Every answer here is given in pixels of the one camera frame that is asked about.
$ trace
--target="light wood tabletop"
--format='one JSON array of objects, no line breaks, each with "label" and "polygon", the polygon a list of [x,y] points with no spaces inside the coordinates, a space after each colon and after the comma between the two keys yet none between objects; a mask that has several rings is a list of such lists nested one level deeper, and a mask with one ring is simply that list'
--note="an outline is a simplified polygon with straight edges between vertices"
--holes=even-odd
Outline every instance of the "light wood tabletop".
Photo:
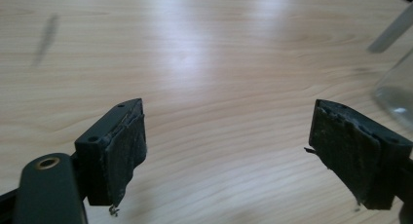
[{"label": "light wood tabletop", "polygon": [[0,193],[141,97],[148,156],[94,223],[398,223],[307,154],[316,99],[409,139],[374,85],[411,49],[366,49],[403,0],[0,0]]}]

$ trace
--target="wood grain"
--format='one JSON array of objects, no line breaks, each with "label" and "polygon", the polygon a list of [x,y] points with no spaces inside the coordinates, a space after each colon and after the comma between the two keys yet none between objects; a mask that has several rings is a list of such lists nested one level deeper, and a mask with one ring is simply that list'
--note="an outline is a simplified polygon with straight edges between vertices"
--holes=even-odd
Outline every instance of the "wood grain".
[{"label": "wood grain", "polygon": [[397,223],[306,154],[317,98],[413,139],[374,101],[410,48],[368,45],[401,0],[0,0],[0,193],[142,97],[148,158],[90,223]]}]

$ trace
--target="glass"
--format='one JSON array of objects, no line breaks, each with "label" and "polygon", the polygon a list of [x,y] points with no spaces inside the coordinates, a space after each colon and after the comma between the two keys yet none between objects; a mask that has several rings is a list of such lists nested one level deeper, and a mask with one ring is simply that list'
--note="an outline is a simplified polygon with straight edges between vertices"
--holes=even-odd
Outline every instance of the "glass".
[{"label": "glass", "polygon": [[374,96],[402,124],[413,130],[413,49],[377,84]]}]

